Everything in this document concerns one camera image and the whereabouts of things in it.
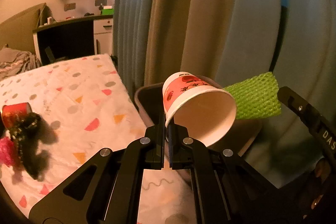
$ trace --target red can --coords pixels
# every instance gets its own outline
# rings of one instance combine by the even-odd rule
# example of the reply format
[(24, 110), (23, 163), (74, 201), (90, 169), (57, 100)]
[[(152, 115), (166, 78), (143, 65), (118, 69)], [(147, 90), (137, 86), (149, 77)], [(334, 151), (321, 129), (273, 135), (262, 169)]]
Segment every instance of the red can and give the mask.
[(17, 121), (25, 118), (32, 112), (29, 103), (20, 103), (16, 105), (4, 105), (1, 111), (1, 119), (6, 129), (14, 126)]

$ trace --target gray blanket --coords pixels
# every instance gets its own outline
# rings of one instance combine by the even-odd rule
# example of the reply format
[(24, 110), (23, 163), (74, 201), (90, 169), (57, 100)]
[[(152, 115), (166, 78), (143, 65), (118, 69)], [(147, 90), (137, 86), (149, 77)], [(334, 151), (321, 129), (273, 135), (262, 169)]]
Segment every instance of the gray blanket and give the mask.
[(41, 66), (35, 54), (4, 47), (0, 50), (0, 81)]

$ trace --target white cabinet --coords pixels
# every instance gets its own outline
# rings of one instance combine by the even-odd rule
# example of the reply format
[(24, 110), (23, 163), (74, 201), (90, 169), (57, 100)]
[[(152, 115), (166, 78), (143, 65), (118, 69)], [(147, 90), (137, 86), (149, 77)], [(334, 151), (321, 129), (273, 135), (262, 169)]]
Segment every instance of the white cabinet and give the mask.
[(113, 18), (100, 19), (93, 22), (93, 38), (95, 54), (113, 54)]

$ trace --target green foam net sleeve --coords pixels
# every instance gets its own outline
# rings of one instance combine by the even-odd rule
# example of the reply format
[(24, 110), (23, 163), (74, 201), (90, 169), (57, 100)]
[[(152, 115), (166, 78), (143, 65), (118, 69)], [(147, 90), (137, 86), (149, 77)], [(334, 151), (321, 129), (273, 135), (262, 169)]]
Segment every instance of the green foam net sleeve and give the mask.
[(223, 88), (236, 101), (236, 119), (257, 119), (281, 113), (278, 82), (271, 72)]

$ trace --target bolt head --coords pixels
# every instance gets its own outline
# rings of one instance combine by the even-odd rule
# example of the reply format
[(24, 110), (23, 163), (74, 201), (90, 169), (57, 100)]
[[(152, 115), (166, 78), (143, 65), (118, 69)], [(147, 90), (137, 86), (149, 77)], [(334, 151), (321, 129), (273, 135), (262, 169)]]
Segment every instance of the bolt head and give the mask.
[(111, 153), (111, 150), (109, 150), (108, 148), (104, 148), (100, 151), (100, 155), (103, 156), (103, 157), (106, 157), (108, 156), (109, 154)]
[(192, 144), (194, 142), (194, 140), (192, 138), (184, 138), (183, 139), (183, 143), (184, 144)]
[(233, 155), (233, 151), (231, 149), (224, 149), (223, 150), (223, 155), (225, 157), (231, 157)]
[(142, 138), (140, 139), (140, 143), (141, 143), (141, 144), (148, 144), (148, 143), (150, 143), (150, 141), (151, 141), (151, 139), (150, 139), (150, 138), (147, 138), (147, 137), (142, 137)]

